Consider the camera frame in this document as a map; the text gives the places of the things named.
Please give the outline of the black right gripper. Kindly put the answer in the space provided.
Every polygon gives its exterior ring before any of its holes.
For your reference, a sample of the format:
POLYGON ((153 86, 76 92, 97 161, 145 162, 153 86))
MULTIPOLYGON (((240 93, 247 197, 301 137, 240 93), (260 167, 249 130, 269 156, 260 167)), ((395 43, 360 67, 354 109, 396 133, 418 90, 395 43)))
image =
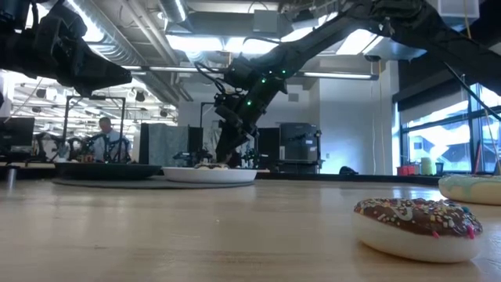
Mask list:
POLYGON ((222 91, 215 95, 215 112, 222 120, 221 135, 216 146, 216 162, 240 167, 244 146, 254 136, 258 119, 278 92, 287 92, 288 70, 283 67, 256 64, 245 58, 231 62, 223 81, 238 92, 222 91))

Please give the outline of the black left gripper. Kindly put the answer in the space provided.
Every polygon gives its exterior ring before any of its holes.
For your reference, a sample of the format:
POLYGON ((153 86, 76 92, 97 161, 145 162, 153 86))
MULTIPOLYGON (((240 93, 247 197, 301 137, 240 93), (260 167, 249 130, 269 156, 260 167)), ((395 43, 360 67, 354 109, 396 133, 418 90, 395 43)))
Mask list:
POLYGON ((86 26, 65 2, 55 2, 34 30, 33 48, 41 61, 41 76, 55 78, 70 66, 70 85, 81 96, 132 81, 129 70, 95 54, 84 42, 78 44, 86 26))

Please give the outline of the large cream glazed donut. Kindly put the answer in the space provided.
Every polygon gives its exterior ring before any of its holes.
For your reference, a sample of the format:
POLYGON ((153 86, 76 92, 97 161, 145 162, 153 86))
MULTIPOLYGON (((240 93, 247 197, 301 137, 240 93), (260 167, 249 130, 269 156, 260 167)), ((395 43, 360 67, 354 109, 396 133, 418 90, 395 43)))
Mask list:
POLYGON ((501 176, 447 175, 438 180, 438 188, 450 200, 501 206, 501 176))

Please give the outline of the white plate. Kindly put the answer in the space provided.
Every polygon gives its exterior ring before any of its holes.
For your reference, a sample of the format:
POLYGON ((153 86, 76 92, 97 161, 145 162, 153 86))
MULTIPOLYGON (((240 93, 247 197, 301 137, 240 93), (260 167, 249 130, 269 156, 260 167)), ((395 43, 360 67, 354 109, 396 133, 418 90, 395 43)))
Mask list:
POLYGON ((167 180, 181 183, 251 183, 257 171, 250 169, 162 168, 167 180))

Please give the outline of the grey partition panel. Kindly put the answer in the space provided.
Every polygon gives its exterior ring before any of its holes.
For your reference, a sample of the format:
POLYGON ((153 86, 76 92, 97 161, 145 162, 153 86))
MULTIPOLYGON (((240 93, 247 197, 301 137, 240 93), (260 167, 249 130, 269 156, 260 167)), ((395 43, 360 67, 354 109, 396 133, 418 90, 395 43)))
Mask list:
POLYGON ((142 165, 193 166, 193 156, 202 147, 203 129, 142 123, 134 137, 134 159, 142 165))

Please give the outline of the grey monitor on stand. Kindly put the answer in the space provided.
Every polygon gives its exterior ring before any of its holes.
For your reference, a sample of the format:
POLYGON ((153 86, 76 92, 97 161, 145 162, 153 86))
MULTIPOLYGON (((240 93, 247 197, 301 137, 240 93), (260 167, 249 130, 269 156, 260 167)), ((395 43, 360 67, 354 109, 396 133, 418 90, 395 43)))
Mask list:
POLYGON ((318 174, 322 167, 322 132, 309 123, 282 123, 279 126, 279 172, 318 174))

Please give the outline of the standing person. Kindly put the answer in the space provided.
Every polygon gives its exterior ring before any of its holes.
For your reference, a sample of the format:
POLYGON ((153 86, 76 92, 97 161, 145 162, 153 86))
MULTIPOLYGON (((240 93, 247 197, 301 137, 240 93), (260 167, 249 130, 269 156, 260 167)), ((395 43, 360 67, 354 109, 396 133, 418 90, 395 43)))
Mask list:
POLYGON ((108 117, 99 119, 99 127, 101 131, 95 136, 92 144, 94 162, 130 162, 129 140, 119 131, 114 130, 108 117))

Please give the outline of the background black robot arms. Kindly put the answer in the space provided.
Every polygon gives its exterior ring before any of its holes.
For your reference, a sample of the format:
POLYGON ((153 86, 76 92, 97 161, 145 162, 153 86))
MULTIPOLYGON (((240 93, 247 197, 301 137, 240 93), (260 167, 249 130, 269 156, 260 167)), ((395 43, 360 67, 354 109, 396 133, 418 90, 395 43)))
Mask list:
POLYGON ((64 139, 62 136, 40 132, 33 138, 34 156, 41 162, 91 162, 93 160, 90 138, 77 136, 64 139))

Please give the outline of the grey round mat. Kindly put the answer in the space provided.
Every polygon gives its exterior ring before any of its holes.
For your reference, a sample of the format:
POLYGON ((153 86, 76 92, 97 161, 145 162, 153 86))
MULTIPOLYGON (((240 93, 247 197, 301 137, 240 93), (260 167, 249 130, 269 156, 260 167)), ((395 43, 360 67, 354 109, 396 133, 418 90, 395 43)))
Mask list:
POLYGON ((52 180, 54 184, 64 186, 82 186, 90 188, 104 189, 131 189, 131 190, 200 190, 200 189, 222 189, 236 188, 241 186, 252 186, 254 183, 179 183, 168 181, 161 176, 154 176, 141 180, 79 180, 79 179, 59 179, 52 180))

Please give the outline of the black plate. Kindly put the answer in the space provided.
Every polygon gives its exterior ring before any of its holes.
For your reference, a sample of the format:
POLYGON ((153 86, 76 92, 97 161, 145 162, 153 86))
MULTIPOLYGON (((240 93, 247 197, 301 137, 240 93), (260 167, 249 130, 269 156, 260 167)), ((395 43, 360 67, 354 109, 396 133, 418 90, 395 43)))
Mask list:
POLYGON ((157 175, 159 165, 119 163, 56 163, 57 175, 76 180, 141 180, 157 175))

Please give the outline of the black computer monitor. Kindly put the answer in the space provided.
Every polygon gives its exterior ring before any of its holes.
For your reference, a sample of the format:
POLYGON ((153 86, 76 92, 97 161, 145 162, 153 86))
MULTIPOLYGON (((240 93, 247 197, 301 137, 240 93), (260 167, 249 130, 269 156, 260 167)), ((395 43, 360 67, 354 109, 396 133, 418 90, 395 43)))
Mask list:
POLYGON ((32 117, 0 117, 0 154, 30 151, 34 123, 32 117))

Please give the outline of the ceiling light strip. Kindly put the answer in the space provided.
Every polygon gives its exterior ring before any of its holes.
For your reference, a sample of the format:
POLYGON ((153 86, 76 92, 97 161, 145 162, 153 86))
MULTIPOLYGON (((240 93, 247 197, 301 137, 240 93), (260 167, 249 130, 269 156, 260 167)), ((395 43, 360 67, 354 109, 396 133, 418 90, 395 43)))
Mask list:
POLYGON ((375 74, 353 74, 353 73, 314 72, 314 71, 298 72, 297 76, 304 77, 304 78, 370 80, 370 81, 374 81, 374 80, 377 80, 379 78, 379 76, 375 75, 375 74))

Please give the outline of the chocolate sprinkled donut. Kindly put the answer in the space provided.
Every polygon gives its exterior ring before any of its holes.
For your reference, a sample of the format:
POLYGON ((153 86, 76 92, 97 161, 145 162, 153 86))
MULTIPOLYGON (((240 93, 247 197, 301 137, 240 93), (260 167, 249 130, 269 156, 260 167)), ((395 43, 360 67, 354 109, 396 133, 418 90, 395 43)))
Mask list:
POLYGON ((359 201, 352 227, 359 241, 377 251, 438 263, 473 259, 483 234, 483 225, 468 208, 423 198, 359 201))

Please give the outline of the black metal table frame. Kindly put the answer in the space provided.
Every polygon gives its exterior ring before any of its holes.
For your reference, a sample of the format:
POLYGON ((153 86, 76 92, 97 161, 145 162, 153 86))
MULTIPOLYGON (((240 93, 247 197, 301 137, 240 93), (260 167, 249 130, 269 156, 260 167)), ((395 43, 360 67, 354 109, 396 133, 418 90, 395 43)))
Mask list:
MULTIPOLYGON (((58 176, 53 164, 23 163, 11 164, 19 169, 18 179, 52 179, 58 176)), ((258 172, 256 180, 293 180, 293 181, 327 181, 327 182, 360 182, 360 183, 409 183, 425 186, 437 186, 440 176, 425 175, 337 175, 337 174, 293 174, 258 172)))

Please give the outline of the black window frame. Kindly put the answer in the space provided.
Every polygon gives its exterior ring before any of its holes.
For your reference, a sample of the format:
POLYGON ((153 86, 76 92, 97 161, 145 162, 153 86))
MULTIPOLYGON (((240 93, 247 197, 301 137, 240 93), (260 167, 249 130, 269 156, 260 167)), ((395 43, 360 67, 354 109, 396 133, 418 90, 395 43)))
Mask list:
POLYGON ((396 103, 400 163, 430 157, 434 174, 492 173, 501 165, 501 96, 472 84, 437 87, 396 103))

